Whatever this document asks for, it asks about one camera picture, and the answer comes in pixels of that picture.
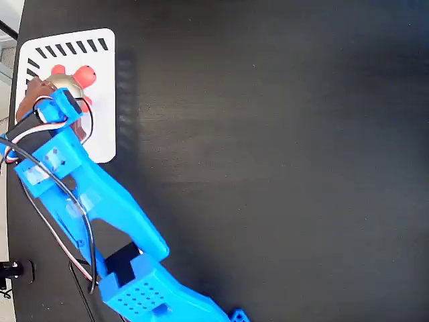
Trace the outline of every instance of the black table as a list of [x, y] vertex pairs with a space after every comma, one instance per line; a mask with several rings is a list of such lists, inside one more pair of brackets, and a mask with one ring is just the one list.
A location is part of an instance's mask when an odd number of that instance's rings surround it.
[[[115, 32], [104, 167], [181, 283], [253, 321], [427, 321], [428, 2], [31, 0], [18, 42]], [[10, 256], [38, 268], [13, 285], [18, 322], [87, 321], [12, 169], [7, 206]], [[95, 226], [104, 252], [127, 243]]]

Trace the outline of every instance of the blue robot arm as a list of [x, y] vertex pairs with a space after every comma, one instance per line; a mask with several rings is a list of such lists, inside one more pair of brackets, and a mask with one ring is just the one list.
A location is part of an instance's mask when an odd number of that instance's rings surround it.
[[[63, 182], [72, 182], [71, 190], [90, 220], [102, 219], [133, 240], [107, 259], [96, 252], [103, 301], [130, 321], [231, 321], [210, 298], [179, 284], [160, 264], [169, 254], [166, 242], [134, 198], [89, 158], [69, 126], [82, 115], [80, 107], [66, 89], [52, 98], [40, 103], [38, 112], [47, 122], [65, 121], [66, 126], [52, 131], [32, 154]], [[76, 205], [32, 161], [21, 160], [15, 171], [90, 262], [88, 233]], [[232, 321], [249, 321], [240, 312]]]

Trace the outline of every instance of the black stripe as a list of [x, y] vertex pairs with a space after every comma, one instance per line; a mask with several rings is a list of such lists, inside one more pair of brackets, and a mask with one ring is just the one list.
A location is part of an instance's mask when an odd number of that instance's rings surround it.
[[62, 47], [61, 47], [61, 45], [60, 45], [60, 44], [56, 44], [56, 45], [55, 45], [55, 47], [57, 47], [57, 49], [60, 51], [60, 53], [61, 53], [63, 56], [67, 56], [66, 52], [64, 51], [64, 49], [62, 49]]
[[56, 54], [55, 54], [55, 53], [54, 53], [54, 51], [52, 50], [51, 46], [46, 46], [45, 48], [48, 50], [48, 52], [49, 52], [53, 57], [56, 57]]
[[33, 61], [33, 60], [31, 60], [30, 58], [28, 58], [28, 63], [30, 65], [32, 65], [33, 67], [40, 68], [40, 66], [38, 65], [38, 63], [35, 62], [35, 61]]
[[27, 68], [27, 74], [29, 74], [29, 75], [31, 75], [33, 77], [39, 76], [34, 71], [32, 71], [31, 69], [28, 69], [28, 68]]
[[67, 42], [67, 43], [66, 43], [66, 45], [67, 45], [68, 49], [70, 49], [70, 51], [71, 51], [74, 55], [76, 55], [76, 50], [74, 50], [73, 45], [72, 45], [70, 42]]
[[99, 42], [100, 42], [101, 47], [103, 47], [104, 50], [108, 49], [104, 39], [99, 38]]
[[95, 44], [94, 44], [94, 42], [93, 42], [93, 40], [92, 40], [92, 39], [88, 39], [88, 40], [87, 40], [87, 42], [88, 42], [89, 46], [91, 46], [91, 48], [92, 48], [95, 52], [97, 52], [97, 51], [98, 51], [98, 50], [97, 50], [97, 47], [95, 47]]
[[43, 58], [47, 58], [45, 53], [42, 52], [42, 50], [40, 48], [36, 48], [36, 50], [38, 51], [38, 53], [40, 54], [40, 56], [42, 56]]
[[76, 43], [78, 44], [79, 48], [86, 54], [86, 48], [85, 46], [83, 46], [83, 43], [80, 40]]

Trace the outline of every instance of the brown object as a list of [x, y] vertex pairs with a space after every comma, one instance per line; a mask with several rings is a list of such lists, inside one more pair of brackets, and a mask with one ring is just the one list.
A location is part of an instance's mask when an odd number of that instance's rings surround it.
[[[34, 102], [40, 96], [50, 96], [57, 88], [53, 83], [48, 80], [40, 80], [39, 77], [34, 77], [30, 80], [27, 87], [27, 93], [25, 94], [24, 99], [19, 104], [18, 110], [16, 112], [16, 120], [19, 122], [22, 120], [25, 114], [33, 110]], [[72, 129], [80, 140], [82, 140], [86, 133], [81, 126], [80, 119], [72, 124]]]
[[54, 84], [47, 81], [42, 82], [39, 77], [31, 79], [28, 83], [27, 93], [16, 112], [16, 120], [21, 121], [25, 114], [33, 110], [34, 102], [38, 97], [50, 96], [56, 89]]

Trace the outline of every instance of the red object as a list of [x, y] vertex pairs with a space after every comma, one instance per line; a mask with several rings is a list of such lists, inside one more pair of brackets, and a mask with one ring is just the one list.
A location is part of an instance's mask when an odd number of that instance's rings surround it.
[[80, 67], [74, 73], [73, 77], [83, 89], [91, 86], [97, 80], [95, 71], [90, 66]]
[[66, 73], [66, 68], [62, 65], [55, 65], [51, 72], [52, 75], [65, 74], [65, 73]]
[[80, 108], [82, 109], [82, 111], [84, 113], [88, 113], [89, 109], [93, 105], [93, 101], [89, 97], [87, 97], [87, 96], [85, 96], [85, 101], [88, 102], [89, 106], [86, 105], [86, 103], [83, 101], [83, 104], [80, 106]]
[[[52, 68], [51, 74], [52, 75], [66, 74], [66, 67], [62, 65], [55, 65]], [[83, 89], [91, 86], [97, 80], [95, 71], [88, 65], [80, 67], [73, 74], [73, 78]], [[80, 108], [84, 113], [87, 113], [89, 112], [90, 107], [93, 105], [93, 101], [87, 96], [85, 96], [85, 100], [88, 102], [90, 106], [87, 106], [86, 103], [84, 102], [83, 104], [80, 105]]]

